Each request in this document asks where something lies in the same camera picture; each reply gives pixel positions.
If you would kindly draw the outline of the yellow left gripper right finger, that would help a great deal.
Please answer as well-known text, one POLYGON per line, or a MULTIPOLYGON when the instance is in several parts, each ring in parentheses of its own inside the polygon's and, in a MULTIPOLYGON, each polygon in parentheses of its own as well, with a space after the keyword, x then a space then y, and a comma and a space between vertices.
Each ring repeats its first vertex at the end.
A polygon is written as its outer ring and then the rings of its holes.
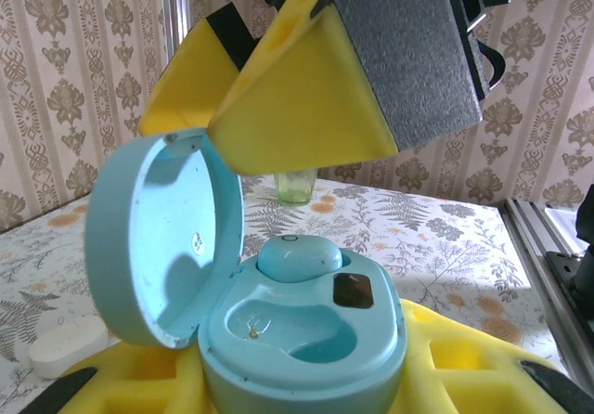
POLYGON ((401 305, 408 343, 394 414, 594 414, 594 396, 544 358, 401 305))

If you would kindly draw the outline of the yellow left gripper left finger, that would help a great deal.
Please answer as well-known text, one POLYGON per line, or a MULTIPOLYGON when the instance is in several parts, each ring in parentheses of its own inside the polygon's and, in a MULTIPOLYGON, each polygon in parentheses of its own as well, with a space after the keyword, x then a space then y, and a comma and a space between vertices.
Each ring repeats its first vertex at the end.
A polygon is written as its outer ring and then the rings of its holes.
POLYGON ((212 414, 200 349, 119 342, 65 371, 25 414, 212 414))

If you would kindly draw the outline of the white oval earbud case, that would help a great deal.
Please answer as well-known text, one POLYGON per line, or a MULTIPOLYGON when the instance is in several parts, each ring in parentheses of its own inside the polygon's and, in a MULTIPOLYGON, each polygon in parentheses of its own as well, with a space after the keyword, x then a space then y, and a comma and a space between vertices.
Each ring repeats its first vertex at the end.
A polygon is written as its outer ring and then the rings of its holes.
POLYGON ((109 345, 107 326, 97 316, 77 317, 41 334, 29 348, 33 373, 55 379, 109 345))

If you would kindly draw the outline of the light blue earbud case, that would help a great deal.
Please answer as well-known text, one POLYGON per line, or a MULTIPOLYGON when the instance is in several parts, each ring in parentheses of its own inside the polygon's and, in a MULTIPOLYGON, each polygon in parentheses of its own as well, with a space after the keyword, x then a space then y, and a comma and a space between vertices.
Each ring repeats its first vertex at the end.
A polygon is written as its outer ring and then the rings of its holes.
POLYGON ((203 129, 133 140, 99 173, 84 254, 97 310, 122 340, 200 349, 218 414, 387 414, 407 349, 376 262, 299 283, 241 256, 239 177, 203 129))

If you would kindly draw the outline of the light blue earbud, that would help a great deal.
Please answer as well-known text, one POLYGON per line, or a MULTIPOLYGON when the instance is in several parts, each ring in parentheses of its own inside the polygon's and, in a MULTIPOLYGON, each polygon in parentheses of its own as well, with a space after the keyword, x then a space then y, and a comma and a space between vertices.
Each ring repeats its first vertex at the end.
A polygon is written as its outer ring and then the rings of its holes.
POLYGON ((282 235, 269 239, 258 255, 259 271, 274 281, 299 283, 336 272, 342 252, 329 239, 312 235, 282 235))

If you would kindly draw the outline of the green plastic tumbler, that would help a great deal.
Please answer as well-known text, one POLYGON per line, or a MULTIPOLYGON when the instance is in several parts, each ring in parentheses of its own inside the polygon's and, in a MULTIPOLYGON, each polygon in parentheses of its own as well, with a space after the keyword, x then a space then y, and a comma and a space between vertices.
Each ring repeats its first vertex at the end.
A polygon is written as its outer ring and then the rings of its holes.
POLYGON ((277 199, 286 205, 305 205, 313 195, 317 169, 275 174, 277 199))

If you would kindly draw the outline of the aluminium frame post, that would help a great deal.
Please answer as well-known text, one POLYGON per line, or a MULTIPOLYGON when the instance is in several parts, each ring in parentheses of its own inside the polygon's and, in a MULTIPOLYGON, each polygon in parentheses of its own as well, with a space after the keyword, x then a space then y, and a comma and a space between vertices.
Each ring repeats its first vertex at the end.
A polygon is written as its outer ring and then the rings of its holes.
POLYGON ((162 0, 162 6, 166 54, 171 60, 189 32, 190 0, 162 0))

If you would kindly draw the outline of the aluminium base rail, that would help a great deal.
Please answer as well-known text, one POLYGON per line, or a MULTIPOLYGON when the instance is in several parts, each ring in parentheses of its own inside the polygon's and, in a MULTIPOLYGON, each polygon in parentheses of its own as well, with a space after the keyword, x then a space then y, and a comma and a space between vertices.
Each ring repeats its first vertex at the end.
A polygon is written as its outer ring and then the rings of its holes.
POLYGON ((594 185, 577 210, 507 200, 501 209, 516 252, 544 305, 545 318, 570 377, 594 395, 594 348, 572 313, 546 264, 547 252, 581 258, 594 247, 594 185))

